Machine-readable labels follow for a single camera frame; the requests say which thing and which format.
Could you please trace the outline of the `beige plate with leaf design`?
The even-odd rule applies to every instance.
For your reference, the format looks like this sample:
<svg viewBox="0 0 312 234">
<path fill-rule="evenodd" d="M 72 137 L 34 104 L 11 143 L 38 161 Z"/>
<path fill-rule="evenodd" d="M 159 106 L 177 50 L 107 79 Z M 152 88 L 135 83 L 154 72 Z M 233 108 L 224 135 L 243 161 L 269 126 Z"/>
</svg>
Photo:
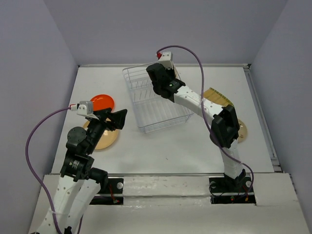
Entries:
<svg viewBox="0 0 312 234">
<path fill-rule="evenodd" d="M 174 71 L 174 74 L 175 74 L 175 78 L 177 78 L 178 77 L 178 73 L 177 73 L 177 70 L 176 70 L 174 62 L 172 62 L 172 67 L 173 67 L 173 71 Z"/>
</svg>

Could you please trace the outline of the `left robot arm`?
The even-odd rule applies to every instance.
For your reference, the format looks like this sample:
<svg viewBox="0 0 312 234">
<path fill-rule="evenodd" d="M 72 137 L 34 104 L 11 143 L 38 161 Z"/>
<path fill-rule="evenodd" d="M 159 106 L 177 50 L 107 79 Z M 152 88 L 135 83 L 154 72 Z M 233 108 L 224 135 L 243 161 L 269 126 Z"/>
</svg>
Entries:
<svg viewBox="0 0 312 234">
<path fill-rule="evenodd" d="M 37 181 L 44 189 L 49 209 L 37 234 L 78 234 L 81 231 L 83 215 L 92 199 L 104 192 L 109 184 L 108 173 L 94 168 L 92 153 L 105 131 L 121 130 L 125 125 L 127 110 L 112 112 L 111 108 L 93 111 L 84 104 L 72 105 L 85 117 L 87 128 L 74 127 L 69 130 L 66 142 L 66 154 L 60 170 L 55 195 L 51 195 L 43 181 Z"/>
</svg>

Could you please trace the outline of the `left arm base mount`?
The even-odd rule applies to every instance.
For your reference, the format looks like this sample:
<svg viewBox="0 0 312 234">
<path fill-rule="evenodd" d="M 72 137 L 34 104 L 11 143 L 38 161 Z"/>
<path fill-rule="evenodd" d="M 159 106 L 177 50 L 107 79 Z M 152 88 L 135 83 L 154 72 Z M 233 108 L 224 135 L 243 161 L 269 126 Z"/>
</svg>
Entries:
<svg viewBox="0 0 312 234">
<path fill-rule="evenodd" d="M 123 184 L 124 179 L 121 177 L 108 178 L 107 186 L 100 189 L 91 200 L 90 205 L 123 205 Z"/>
</svg>

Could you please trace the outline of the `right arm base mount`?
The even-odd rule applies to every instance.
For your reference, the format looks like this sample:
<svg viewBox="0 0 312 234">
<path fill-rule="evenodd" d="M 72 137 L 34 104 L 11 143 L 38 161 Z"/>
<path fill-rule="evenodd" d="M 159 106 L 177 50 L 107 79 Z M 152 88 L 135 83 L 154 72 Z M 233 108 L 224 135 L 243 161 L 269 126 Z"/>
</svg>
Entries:
<svg viewBox="0 0 312 234">
<path fill-rule="evenodd" d="M 237 187 L 229 187 L 225 184 L 223 177 L 209 178 L 209 192 L 211 203 L 216 204 L 256 204 L 251 178 L 243 179 L 242 184 Z"/>
</svg>

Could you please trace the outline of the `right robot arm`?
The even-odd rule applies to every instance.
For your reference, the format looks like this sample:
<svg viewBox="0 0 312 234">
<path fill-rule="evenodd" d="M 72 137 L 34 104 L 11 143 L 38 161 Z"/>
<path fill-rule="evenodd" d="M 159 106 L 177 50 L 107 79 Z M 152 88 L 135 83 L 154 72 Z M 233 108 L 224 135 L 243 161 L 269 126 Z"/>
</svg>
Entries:
<svg viewBox="0 0 312 234">
<path fill-rule="evenodd" d="M 237 149 L 240 126 L 235 108 L 207 100 L 203 94 L 197 94 L 176 78 L 174 69 L 167 69 L 160 63 L 149 65 L 146 71 L 157 95 L 188 108 L 204 119 L 210 139 L 220 149 L 224 164 L 224 178 L 216 187 L 226 193 L 241 188 L 248 165 L 241 162 Z"/>
</svg>

